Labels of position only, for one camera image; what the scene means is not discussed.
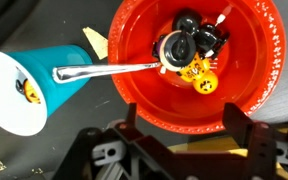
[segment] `blue cup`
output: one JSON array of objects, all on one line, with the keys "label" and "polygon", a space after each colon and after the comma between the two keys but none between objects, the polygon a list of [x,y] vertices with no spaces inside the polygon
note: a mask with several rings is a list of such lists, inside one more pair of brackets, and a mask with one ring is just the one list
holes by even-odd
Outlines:
[{"label": "blue cup", "polygon": [[[0,90],[0,99],[3,99],[0,100],[0,126],[23,136],[41,131],[47,118],[89,80],[58,84],[52,77],[53,68],[85,64],[92,64],[91,58],[75,45],[6,54],[0,52],[0,89],[1,86],[7,89],[5,96]],[[28,80],[36,91],[40,100],[38,104],[29,102],[19,92],[15,82],[24,80]]]}]

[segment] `black metal frame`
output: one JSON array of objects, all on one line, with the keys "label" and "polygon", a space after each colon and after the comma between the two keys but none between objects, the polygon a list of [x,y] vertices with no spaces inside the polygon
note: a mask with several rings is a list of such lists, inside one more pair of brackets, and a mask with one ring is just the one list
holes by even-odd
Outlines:
[{"label": "black metal frame", "polygon": [[288,170],[288,133],[252,121],[234,104],[225,105],[223,124],[237,144],[248,149],[247,157],[228,152],[173,153],[154,137],[140,133],[135,119],[136,104],[130,104],[125,122],[105,132],[96,128],[82,130],[53,179],[95,178],[101,166],[94,165],[92,150],[116,140],[127,149],[118,162],[129,179],[266,180],[283,179],[276,174],[276,162]]}]

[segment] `toy figure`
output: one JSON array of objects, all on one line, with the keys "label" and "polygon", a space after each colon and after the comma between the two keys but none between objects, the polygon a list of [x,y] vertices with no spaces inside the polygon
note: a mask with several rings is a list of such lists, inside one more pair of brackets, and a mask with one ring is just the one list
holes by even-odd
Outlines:
[{"label": "toy figure", "polygon": [[223,11],[223,14],[217,18],[216,24],[213,25],[210,23],[201,24],[201,15],[191,9],[184,9],[174,18],[172,30],[185,29],[194,38],[200,57],[211,57],[215,59],[229,38],[229,33],[222,34],[222,32],[217,29],[217,25],[224,21],[230,11],[231,7],[228,6]]},{"label": "toy figure", "polygon": [[201,59],[198,53],[193,61],[186,67],[176,72],[184,81],[192,82],[195,90],[201,94],[210,94],[218,86],[215,73],[210,70],[208,58]]},{"label": "toy figure", "polygon": [[165,73],[166,69],[177,72],[191,63],[195,52],[193,37],[186,30],[177,30],[160,37],[159,42],[155,44],[153,56],[163,65],[161,73]]},{"label": "toy figure", "polygon": [[19,80],[16,80],[16,89],[25,96],[28,102],[35,104],[41,103],[37,92],[27,79],[24,80],[23,84]]}]

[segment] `red plastic bowl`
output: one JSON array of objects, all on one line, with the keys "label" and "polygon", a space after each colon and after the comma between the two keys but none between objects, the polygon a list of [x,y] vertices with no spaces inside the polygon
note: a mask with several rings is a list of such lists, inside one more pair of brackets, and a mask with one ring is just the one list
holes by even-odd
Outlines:
[{"label": "red plastic bowl", "polygon": [[231,13],[218,27],[231,36],[218,56],[217,90],[197,93],[174,73],[159,69],[113,75],[127,102],[138,104],[138,114],[160,128],[205,134],[223,130],[225,102],[234,102],[247,115],[272,93],[284,64],[286,40],[281,17],[271,0],[124,0],[109,33],[109,63],[148,63],[153,42],[171,32],[172,19],[183,8],[215,23],[227,6]]}]

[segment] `screw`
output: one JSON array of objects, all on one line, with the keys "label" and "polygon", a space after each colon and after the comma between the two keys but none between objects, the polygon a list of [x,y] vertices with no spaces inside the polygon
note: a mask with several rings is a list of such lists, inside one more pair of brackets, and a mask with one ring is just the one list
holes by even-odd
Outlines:
[{"label": "screw", "polygon": [[253,176],[251,180],[264,180],[264,179],[259,176]]},{"label": "screw", "polygon": [[120,127],[119,127],[120,129],[126,129],[127,128],[127,125],[126,124],[120,124]]},{"label": "screw", "polygon": [[187,176],[186,180],[198,180],[196,176]]}]

